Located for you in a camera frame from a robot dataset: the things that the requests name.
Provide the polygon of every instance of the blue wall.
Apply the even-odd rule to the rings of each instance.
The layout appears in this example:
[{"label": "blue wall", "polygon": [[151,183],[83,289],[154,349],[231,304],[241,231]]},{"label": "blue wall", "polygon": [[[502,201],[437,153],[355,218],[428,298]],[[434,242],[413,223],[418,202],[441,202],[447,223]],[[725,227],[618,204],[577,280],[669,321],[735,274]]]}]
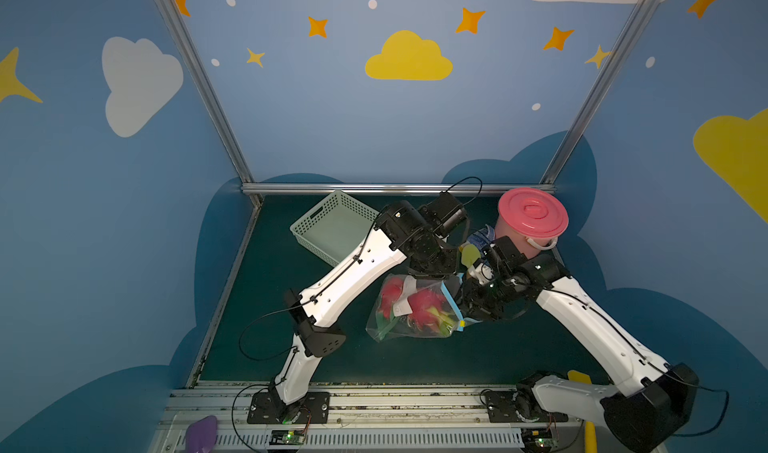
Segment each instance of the blue wall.
[{"label": "blue wall", "polygon": [[[699,158],[693,139],[715,116],[749,120],[768,108],[768,38],[756,33],[768,8],[717,0],[699,19],[687,13],[695,1],[659,6],[558,179],[571,217],[581,218],[558,246],[640,341],[692,366],[702,385],[731,391],[718,431],[669,439],[669,450],[757,451],[765,429],[750,430],[746,446],[734,439],[744,419],[768,419],[768,225]],[[684,432],[715,423],[722,401],[701,391]]]},{"label": "blue wall", "polygon": [[[568,129],[598,73],[585,61],[598,45],[610,50],[632,8],[376,1],[372,10],[369,0],[186,0],[184,21],[256,180],[313,173],[343,182],[440,182],[455,168],[484,176],[476,160],[507,162]],[[486,11],[477,34],[456,33],[462,8]],[[327,38],[309,36],[308,16],[328,19]],[[555,26],[574,32],[562,51],[543,50]],[[400,30],[434,40],[453,63],[450,76],[367,76],[368,59]],[[263,67],[247,63],[248,49],[264,54]],[[539,178],[523,172],[504,182]]]},{"label": "blue wall", "polygon": [[143,451],[252,206],[186,71],[134,136],[107,122],[109,38],[178,57],[152,0],[0,0],[0,22],[42,100],[0,102],[0,451]]}]

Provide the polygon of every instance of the dark green mat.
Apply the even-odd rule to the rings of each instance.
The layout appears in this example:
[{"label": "dark green mat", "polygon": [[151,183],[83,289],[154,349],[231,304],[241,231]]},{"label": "dark green mat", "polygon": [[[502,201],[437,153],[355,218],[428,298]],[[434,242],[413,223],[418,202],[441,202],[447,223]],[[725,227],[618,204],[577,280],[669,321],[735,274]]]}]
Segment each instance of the dark green mat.
[{"label": "dark green mat", "polygon": [[[203,380],[266,381],[283,366],[285,355],[265,362],[245,358],[237,339],[257,316],[285,308],[283,292],[301,291],[326,275],[331,267],[304,249],[288,229],[321,196],[268,196],[246,251],[221,324],[208,355]],[[380,209],[400,198],[360,196]],[[408,198],[418,207],[432,198]],[[498,198],[477,198],[467,206],[472,227],[495,224]],[[405,272],[403,266],[393,271]],[[344,345],[320,362],[312,381],[371,383],[512,383],[535,370],[566,373],[577,369],[605,383],[600,364],[552,316],[537,305],[508,323],[481,323],[447,339],[388,339],[376,343],[366,322],[383,276],[342,313],[339,324],[347,334]],[[244,338],[246,351],[270,356],[290,346],[288,313],[267,317]]]}]

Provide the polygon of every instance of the yellow object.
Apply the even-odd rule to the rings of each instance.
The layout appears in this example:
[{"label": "yellow object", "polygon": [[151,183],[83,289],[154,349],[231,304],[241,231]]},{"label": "yellow object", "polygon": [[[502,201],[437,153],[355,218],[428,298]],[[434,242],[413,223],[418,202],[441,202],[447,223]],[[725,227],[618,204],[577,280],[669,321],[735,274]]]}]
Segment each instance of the yellow object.
[{"label": "yellow object", "polygon": [[603,49],[598,45],[598,52],[594,54],[589,60],[586,60],[584,64],[587,63],[594,63],[597,65],[598,69],[600,69],[600,66],[603,66],[603,60],[613,53],[612,51],[604,52]]},{"label": "yellow object", "polygon": [[[569,371],[568,379],[578,383],[586,383],[587,385],[592,384],[592,379],[589,375],[581,371]],[[584,424],[584,453],[598,453],[598,437],[594,431],[594,423],[591,421],[587,421]]]},{"label": "yellow object", "polygon": [[262,54],[255,54],[253,51],[250,50],[250,48],[246,48],[248,50],[248,53],[250,53],[250,58],[248,58],[248,61],[246,63],[258,63],[259,66],[264,68],[264,65],[261,64],[261,57],[264,56],[264,53]]},{"label": "yellow object", "polygon": [[176,6],[179,7],[179,13],[184,16],[190,16],[190,12],[187,9],[187,0],[176,0]]},{"label": "yellow object", "polygon": [[456,33],[461,33],[462,31],[469,31],[470,33],[477,34],[478,33],[478,22],[480,21],[480,18],[485,14],[485,11],[479,11],[477,13],[473,13],[470,10],[464,9],[464,17],[462,18],[462,23],[456,28]]},{"label": "yellow object", "polygon": [[567,40],[573,32],[574,30],[560,31],[557,27],[555,27],[554,30],[552,30],[552,39],[544,45],[544,49],[548,50],[549,48],[557,48],[562,51],[563,46],[565,46],[565,40]]},{"label": "yellow object", "polygon": [[717,0],[696,0],[696,3],[688,8],[688,13],[696,13],[696,16],[701,19],[701,17],[704,16],[706,8],[710,7],[710,5],[715,1]]},{"label": "yellow object", "polygon": [[694,148],[706,165],[768,222],[768,110],[750,120],[712,118],[696,131]]},{"label": "yellow object", "polygon": [[18,48],[11,50],[3,61],[0,61],[0,102],[11,95],[24,96],[28,100],[43,102],[16,78],[17,62]]},{"label": "yellow object", "polygon": [[437,81],[451,71],[453,63],[441,55],[437,43],[406,30],[391,35],[382,53],[366,63],[366,74],[377,80]]},{"label": "yellow object", "polygon": [[316,20],[312,16],[308,16],[310,18],[310,36],[322,36],[324,38],[327,38],[326,36],[326,23],[328,23],[328,20]]},{"label": "yellow object", "polygon": [[475,245],[469,243],[462,250],[462,265],[471,268],[475,262],[480,259],[480,250]]}]

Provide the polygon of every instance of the green basket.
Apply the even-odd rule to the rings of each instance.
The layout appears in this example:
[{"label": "green basket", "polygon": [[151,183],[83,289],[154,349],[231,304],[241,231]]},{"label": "green basket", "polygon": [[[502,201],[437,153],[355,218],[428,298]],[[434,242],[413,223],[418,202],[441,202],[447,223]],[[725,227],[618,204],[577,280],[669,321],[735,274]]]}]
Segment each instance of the green basket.
[{"label": "green basket", "polygon": [[374,208],[343,191],[334,191],[290,226],[299,244],[331,266],[360,245],[373,220]]}]

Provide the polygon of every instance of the pink lid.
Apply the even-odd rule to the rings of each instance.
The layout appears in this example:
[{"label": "pink lid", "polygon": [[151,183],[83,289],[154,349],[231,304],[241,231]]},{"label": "pink lid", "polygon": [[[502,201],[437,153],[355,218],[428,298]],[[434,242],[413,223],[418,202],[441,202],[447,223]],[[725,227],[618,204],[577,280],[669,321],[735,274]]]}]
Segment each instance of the pink lid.
[{"label": "pink lid", "polygon": [[568,212],[557,198],[533,188],[510,189],[498,200],[498,214],[529,238],[559,237],[568,227]]}]

